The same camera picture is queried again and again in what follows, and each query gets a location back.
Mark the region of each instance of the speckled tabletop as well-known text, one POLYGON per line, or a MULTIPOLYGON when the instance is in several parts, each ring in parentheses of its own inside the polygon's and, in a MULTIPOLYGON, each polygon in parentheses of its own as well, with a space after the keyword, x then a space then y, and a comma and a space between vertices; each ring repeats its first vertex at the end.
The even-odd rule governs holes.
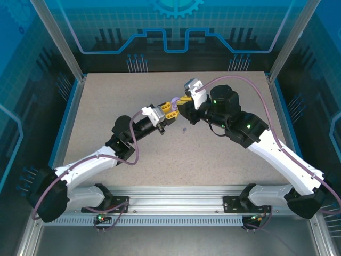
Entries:
MULTIPOLYGON (((111 138, 111 128, 119 116, 132 116, 151 103, 158 105, 173 97, 183 96, 183 86, 191 78, 197 77, 206 84, 226 74, 242 75, 258 86, 269 105, 278 136, 283 141, 283 133, 263 72, 88 74, 64 163, 74 162, 102 147, 111 138)), ((229 84, 238 92, 244 111, 267 121, 260 99, 248 84, 237 79, 218 84, 229 84)), ((135 166, 120 164, 91 177, 84 185, 99 182, 107 186, 287 183, 265 160, 228 138, 215 136, 203 121, 194 126, 179 116, 165 130, 166 133, 162 136, 156 131, 138 142, 140 160, 135 166)))

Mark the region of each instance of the gear logo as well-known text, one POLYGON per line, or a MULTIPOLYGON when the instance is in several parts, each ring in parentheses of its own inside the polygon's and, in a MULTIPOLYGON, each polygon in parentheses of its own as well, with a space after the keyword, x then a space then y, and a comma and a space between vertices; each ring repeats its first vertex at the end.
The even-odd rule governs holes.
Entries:
POLYGON ((151 0, 154 11, 159 11, 161 15, 165 14, 167 18, 192 15, 193 10, 199 9, 199 4, 204 0, 151 0))
POLYGON ((31 17, 31 7, 29 0, 0 0, 0 7, 7 7, 11 17, 20 26, 25 25, 31 17))

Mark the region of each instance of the blue wall panel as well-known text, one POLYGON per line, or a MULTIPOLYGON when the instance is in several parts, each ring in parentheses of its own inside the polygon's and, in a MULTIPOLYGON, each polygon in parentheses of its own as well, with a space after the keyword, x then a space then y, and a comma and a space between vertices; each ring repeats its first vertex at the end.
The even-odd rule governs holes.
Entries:
POLYGON ((0 0, 0 17, 0 255, 14 255, 31 210, 20 177, 48 164, 74 78, 29 0, 0 0))
POLYGON ((279 82, 303 157, 341 177, 341 17, 338 0, 321 1, 279 82))
POLYGON ((134 68, 129 54, 142 54, 148 71, 267 71, 305 2, 49 0, 47 4, 87 73, 147 70, 137 65, 142 59, 135 60, 134 68))

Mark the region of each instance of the cable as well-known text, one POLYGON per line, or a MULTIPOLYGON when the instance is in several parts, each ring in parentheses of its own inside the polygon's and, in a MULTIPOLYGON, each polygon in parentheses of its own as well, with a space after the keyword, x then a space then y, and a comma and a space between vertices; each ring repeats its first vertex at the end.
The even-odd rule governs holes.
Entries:
MULTIPOLYGON (((115 207, 113 207, 113 208, 111 209, 111 210, 115 210, 115 209, 121 207, 122 205, 124 205, 124 207, 123 207, 121 213, 119 214, 119 216, 117 217, 117 219, 115 220, 115 222, 114 222, 110 227, 108 227, 108 228, 103 228, 103 231, 104 231, 104 232, 105 232, 105 231, 109 231, 109 230, 112 229, 114 226, 116 226, 116 224, 118 223, 119 219, 122 217, 123 212, 124 212, 124 211, 126 210, 126 208, 127 208, 127 202, 125 201, 125 202, 123 202, 123 203, 121 203, 121 204, 119 204, 119 205, 117 205, 117 206, 115 206, 115 207)), ((97 229, 97 232, 98 232, 99 230, 101 230, 101 229, 97 228, 95 222, 94 222, 94 228, 97 229)))
POLYGON ((272 206, 270 206, 270 213, 265 223, 261 225, 260 227, 257 227, 257 230, 262 230, 263 228, 265 228, 269 224, 271 217, 272 217, 272 206))
POLYGON ((275 238, 277 238, 287 249, 289 249, 294 255, 298 255, 293 249, 290 248, 290 246, 284 242, 284 240, 282 238, 280 238, 278 235, 276 235, 275 233, 272 233, 266 229, 260 229, 260 228, 257 228, 257 226, 255 225, 252 225, 252 224, 246 224, 246 226, 250 226, 250 227, 253 227, 255 230, 261 230, 265 233, 268 233, 269 235, 271 236, 274 236, 275 238))
POLYGON ((46 189, 45 191, 42 193, 42 195, 40 196, 36 206, 34 207, 32 213, 31 213, 31 217, 33 220, 38 220, 40 219, 40 217, 37 217, 36 214, 37 214, 37 211, 39 209, 39 206, 41 205, 42 201, 44 200, 45 196, 47 195, 47 193, 52 189, 52 187, 58 182, 60 181, 65 175, 67 175, 70 171, 72 171, 74 168, 76 168, 77 166, 79 166, 80 164, 83 164, 84 162, 86 161, 89 161, 91 159, 94 159, 94 158, 101 158, 101 157, 106 157, 106 158, 111 158, 111 159, 114 159, 114 160, 117 160, 119 162, 122 162, 122 163, 125 163, 125 164, 128 164, 128 165, 135 165, 138 160, 139 160, 139 147, 137 146, 137 140, 136 140, 136 136, 135 136, 135 133, 134 133, 134 130, 133 130, 133 122, 134 122, 134 119, 142 113, 142 110, 140 110, 139 112, 137 112, 133 117, 132 119, 130 120, 129 122, 129 128, 130 128, 130 132, 132 134, 132 138, 133 138, 133 142, 134 142, 134 146, 135 146, 135 149, 136 149, 136 158, 135 158, 135 161, 130 163, 130 162, 127 162, 123 159, 120 159, 116 156, 110 156, 110 155, 105 155, 105 154, 102 154, 102 155, 94 155, 94 156, 90 156, 90 157, 87 157, 87 158, 84 158, 82 160, 80 160, 79 162, 75 163, 74 165, 70 166, 66 171, 64 171, 60 176, 58 176, 46 189))
POLYGON ((267 107, 267 104, 266 104, 266 102, 265 102, 265 100, 264 100, 260 90, 257 88, 257 86, 251 80, 249 80, 247 78, 244 78, 242 76, 238 76, 238 75, 226 75, 226 76, 218 77, 218 78, 212 80, 208 84, 204 85, 202 88, 197 89, 196 92, 198 93, 198 92, 204 90, 205 88, 209 87, 210 85, 212 85, 212 84, 214 84, 214 83, 216 83, 216 82, 218 82, 220 80, 226 79, 226 78, 240 79, 240 80, 243 80, 244 82, 246 82, 246 83, 248 83, 249 85, 252 86, 252 88, 256 91, 256 93, 258 94, 258 96, 261 99, 261 102, 262 102, 262 104, 264 106, 265 113, 266 113, 266 116, 267 116, 267 120, 269 121, 270 131, 271 131, 271 133, 273 135, 273 138, 274 138, 277 146, 281 149, 281 151, 287 157, 289 157, 290 160, 292 160, 295 164, 297 164, 299 167, 301 167, 304 171, 306 171, 311 177, 316 179, 319 183, 324 185, 328 189, 328 191, 335 197, 335 199, 338 202, 339 207, 340 207, 340 209, 338 211, 336 211, 336 212, 330 212, 330 211, 325 211, 325 210, 321 210, 321 209, 319 211, 321 213, 324 213, 324 214, 327 214, 327 215, 338 215, 338 214, 341 214, 341 198, 338 196, 338 194, 325 181, 323 181, 318 176, 316 176, 312 171, 310 171, 303 164, 301 164, 298 160, 296 160, 289 152, 287 152, 285 149, 282 148, 282 145, 279 142, 278 136, 277 136, 277 134, 275 132, 275 129, 274 129, 274 126, 273 126, 273 123, 272 123, 272 119, 271 119, 270 112, 269 112, 269 109, 267 107))
POLYGON ((211 131, 212 131, 215 135, 217 135, 217 136, 219 136, 219 137, 225 137, 225 136, 226 136, 226 134, 218 134, 218 133, 215 133, 215 132, 213 131, 213 128, 212 128, 211 123, 208 123, 208 126, 209 126, 209 128, 211 129, 211 131))
POLYGON ((103 213, 103 212, 111 212, 113 210, 116 210, 116 209, 119 209, 122 205, 127 205, 127 202, 124 201, 123 203, 120 203, 119 205, 116 205, 115 207, 113 208, 110 208, 110 209, 106 209, 106 210, 95 210, 91 207, 85 207, 85 209, 91 211, 91 212, 95 212, 95 213, 103 213))
POLYGON ((272 206, 270 206, 269 217, 267 218, 267 220, 265 221, 265 223, 264 223, 262 226, 258 227, 258 226, 256 226, 256 225, 252 225, 252 224, 245 224, 242 228, 243 228, 244 230, 249 230, 247 227, 245 227, 245 226, 249 226, 249 227, 253 227, 254 230, 260 230, 260 231, 266 232, 266 233, 268 233, 268 234, 270 234, 270 235, 276 237, 276 238, 277 238, 277 239, 278 239, 286 248, 288 248, 294 255, 298 255, 293 249, 290 248, 290 246, 289 246, 286 242, 284 242, 284 241, 282 240, 282 238, 280 238, 278 235, 276 235, 276 234, 274 234, 274 233, 271 233, 270 231, 264 229, 264 228, 266 227, 266 225, 268 225, 269 222, 270 222, 270 219, 271 219, 271 216, 272 216, 272 210, 273 210, 273 209, 272 209, 272 206))

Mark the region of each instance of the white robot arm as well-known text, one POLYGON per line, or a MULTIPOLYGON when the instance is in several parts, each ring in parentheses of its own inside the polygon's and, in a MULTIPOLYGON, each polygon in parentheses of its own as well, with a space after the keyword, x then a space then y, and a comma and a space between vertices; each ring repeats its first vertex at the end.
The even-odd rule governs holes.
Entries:
POLYGON ((294 158, 311 170, 315 176, 324 179, 320 170, 307 164, 282 142, 281 147, 275 143, 274 137, 268 126, 259 117, 241 111, 238 94, 228 85, 214 87, 211 98, 205 90, 196 92, 202 88, 202 82, 196 78, 185 84, 186 99, 181 98, 177 102, 178 110, 165 115, 167 104, 143 108, 142 114, 146 117, 137 123, 133 123, 133 130, 129 128, 131 118, 120 116, 112 128, 113 136, 99 150, 91 155, 55 170, 49 168, 40 169, 27 195, 27 200, 35 207, 44 190, 55 179, 60 179, 46 194, 42 205, 38 208, 38 214, 45 222, 53 221, 65 210, 79 209, 81 207, 94 207, 100 210, 108 209, 112 205, 112 195, 103 185, 74 190, 79 184, 97 173, 112 168, 127 160, 134 148, 132 132, 136 140, 144 138, 155 130, 164 133, 164 127, 172 124, 177 114, 181 114, 195 125, 204 120, 209 124, 224 128, 225 134, 232 141, 241 144, 252 152, 269 162, 279 171, 290 184, 284 186, 260 186, 249 184, 239 197, 223 198, 226 207, 234 205, 234 212, 248 210, 252 206, 264 205, 288 205, 292 211, 303 218, 311 218, 321 207, 326 191, 314 177, 294 163, 283 152, 285 149, 294 158))

